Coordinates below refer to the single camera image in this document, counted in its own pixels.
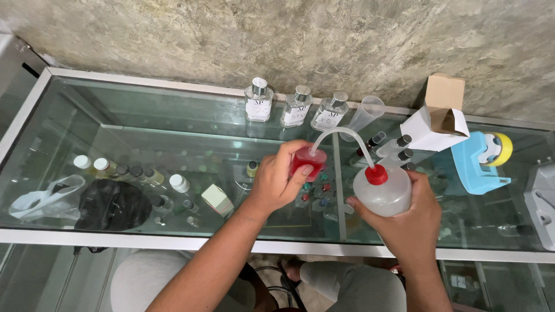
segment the small red bottle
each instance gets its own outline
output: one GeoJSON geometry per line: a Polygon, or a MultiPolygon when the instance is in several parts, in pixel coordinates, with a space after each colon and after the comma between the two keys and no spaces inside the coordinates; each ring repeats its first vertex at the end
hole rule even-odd
{"type": "Polygon", "coordinates": [[[326,160],[327,155],[323,150],[316,149],[316,154],[313,156],[310,155],[310,147],[303,147],[295,152],[295,157],[293,157],[293,161],[291,162],[289,177],[292,177],[300,166],[310,164],[314,167],[314,170],[312,170],[306,178],[306,181],[314,182],[320,173],[320,169],[322,169],[322,166],[326,163],[326,160]]]}

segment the textured gray wall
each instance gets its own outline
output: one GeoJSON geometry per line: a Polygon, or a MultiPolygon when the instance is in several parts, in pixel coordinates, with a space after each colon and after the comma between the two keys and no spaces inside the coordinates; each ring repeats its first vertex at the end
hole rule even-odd
{"type": "Polygon", "coordinates": [[[76,69],[410,107],[466,79],[464,112],[555,122],[553,0],[3,0],[0,19],[76,69]]]}

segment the black plastic bag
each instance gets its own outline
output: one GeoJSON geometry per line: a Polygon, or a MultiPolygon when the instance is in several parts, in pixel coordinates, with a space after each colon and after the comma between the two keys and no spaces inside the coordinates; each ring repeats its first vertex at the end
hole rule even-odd
{"type": "Polygon", "coordinates": [[[75,224],[79,230],[119,232],[142,225],[150,216],[152,205],[139,188],[122,181],[93,181],[81,194],[75,224]]]}

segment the small white box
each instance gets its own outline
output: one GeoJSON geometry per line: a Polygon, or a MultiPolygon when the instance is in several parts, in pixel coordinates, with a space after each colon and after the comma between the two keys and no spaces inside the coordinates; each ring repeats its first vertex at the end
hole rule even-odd
{"type": "Polygon", "coordinates": [[[425,105],[401,125],[411,149],[439,152],[470,137],[462,113],[465,81],[443,73],[428,76],[425,105]]]}
{"type": "Polygon", "coordinates": [[[225,195],[224,191],[212,184],[206,191],[201,195],[204,201],[216,210],[222,217],[225,217],[228,213],[233,210],[233,204],[229,200],[228,196],[225,195]]]}

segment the hand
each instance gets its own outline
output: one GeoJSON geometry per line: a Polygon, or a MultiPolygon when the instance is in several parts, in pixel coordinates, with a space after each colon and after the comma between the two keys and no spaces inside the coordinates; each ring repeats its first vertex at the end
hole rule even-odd
{"type": "Polygon", "coordinates": [[[412,198],[406,212],[386,218],[368,210],[355,197],[347,198],[347,203],[380,234],[401,266],[430,260],[435,265],[441,207],[426,174],[412,171],[407,174],[412,181],[412,198]]]}
{"type": "Polygon", "coordinates": [[[311,165],[302,165],[289,180],[291,161],[297,150],[311,145],[312,143],[305,140],[293,140],[283,143],[277,155],[264,157],[245,202],[255,209],[263,209],[267,216],[291,203],[314,169],[311,165]]]}

